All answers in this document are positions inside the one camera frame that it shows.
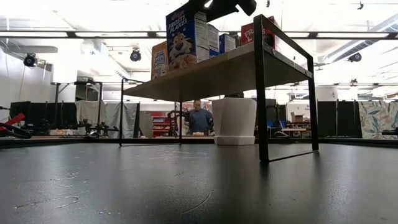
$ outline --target blue shirt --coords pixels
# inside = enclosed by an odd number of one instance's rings
[[[190,132],[205,132],[209,128],[209,121],[213,118],[213,115],[205,109],[198,111],[191,110],[190,116],[193,118],[193,122],[190,125]]]

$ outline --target man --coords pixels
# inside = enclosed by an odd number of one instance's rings
[[[190,133],[193,134],[195,132],[204,133],[209,129],[210,120],[213,119],[213,115],[205,109],[200,108],[201,101],[194,100],[193,107],[194,109],[189,111],[191,116],[190,122]]]

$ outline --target white planter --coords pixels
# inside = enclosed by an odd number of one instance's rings
[[[214,117],[215,144],[254,144],[257,103],[249,98],[224,98],[211,102]]]

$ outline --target blue cereal box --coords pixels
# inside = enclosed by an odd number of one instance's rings
[[[220,54],[220,47],[218,45],[219,30],[210,24],[207,24],[207,30],[209,39],[209,53],[210,57],[212,58]]]
[[[229,34],[223,34],[220,36],[220,54],[228,52],[236,48],[236,40]]]
[[[151,70],[151,80],[159,78],[167,74],[169,67],[167,58],[167,44],[166,41],[152,48],[152,70]]]
[[[206,14],[186,17],[185,6],[166,16],[169,71],[188,68],[209,58]]]

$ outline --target frosted flakes box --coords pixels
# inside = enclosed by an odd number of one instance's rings
[[[208,40],[209,40],[209,53],[210,58],[220,54],[220,47],[218,43],[219,30],[211,24],[207,24]]]
[[[150,79],[159,78],[167,74],[169,59],[167,58],[167,43],[162,42],[152,48],[152,70]]]
[[[223,34],[220,36],[220,54],[228,52],[236,48],[236,40],[229,34]]]
[[[278,23],[276,23],[274,16],[270,16],[270,17],[268,17],[268,19],[272,23],[274,23],[276,26],[278,26]],[[242,26],[241,32],[242,32],[241,46],[254,41],[254,24],[253,23]],[[263,28],[262,38],[263,38],[264,42],[267,43],[268,45],[270,45],[273,49],[280,51],[279,46],[278,46],[279,38],[277,36],[275,36],[275,34],[273,32]]]
[[[169,71],[188,68],[209,58],[206,14],[186,17],[185,5],[166,16]]]

